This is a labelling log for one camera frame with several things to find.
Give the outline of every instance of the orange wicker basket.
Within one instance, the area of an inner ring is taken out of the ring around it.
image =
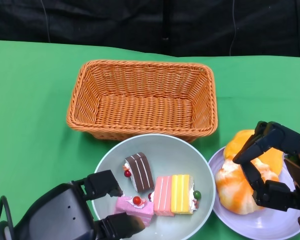
[[[192,142],[218,125],[214,75],[197,63],[89,61],[80,69],[66,122],[97,139],[157,133]]]

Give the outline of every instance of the cake slice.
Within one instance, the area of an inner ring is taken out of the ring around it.
[[[138,193],[155,187],[148,159],[142,152],[127,157],[123,170],[124,175],[131,178],[133,187]]]
[[[158,176],[156,178],[153,203],[154,213],[158,216],[174,216],[171,212],[171,176]]]
[[[190,175],[173,175],[171,181],[171,212],[193,214],[195,207],[194,178]]]
[[[148,227],[154,215],[154,203],[144,199],[141,205],[136,205],[133,203],[133,197],[118,197],[115,204],[114,214],[120,213],[139,217],[143,221],[144,225]]]

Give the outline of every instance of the green tablecloth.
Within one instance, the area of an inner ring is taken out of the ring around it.
[[[193,143],[207,160],[237,131],[253,129],[260,120],[300,132],[300,58],[176,58],[107,47],[0,41],[0,196],[7,196],[14,224],[42,194],[92,173],[117,144],[73,131],[65,121],[79,69],[96,59],[211,67],[219,125],[212,136]],[[203,238],[245,239],[214,213],[193,237]]]

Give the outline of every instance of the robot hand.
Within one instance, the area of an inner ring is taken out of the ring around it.
[[[40,197],[14,227],[7,199],[0,199],[7,221],[0,222],[0,240],[119,240],[145,229],[142,220],[126,213],[94,221],[86,201],[123,195],[110,170],[60,184]]]
[[[265,182],[260,172],[250,162],[270,148],[284,152],[284,162],[291,175],[295,190],[272,180]],[[233,162],[240,164],[242,171],[253,189],[253,198],[258,206],[287,211],[288,208],[300,210],[300,134],[276,122],[260,121]]]

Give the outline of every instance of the black fabric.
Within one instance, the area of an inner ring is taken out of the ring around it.
[[[171,12],[169,54],[228,56],[233,0],[43,0],[52,43],[163,52],[163,2]],[[232,55],[300,57],[300,0],[235,0]],[[0,40],[47,42],[40,0],[0,0]]]

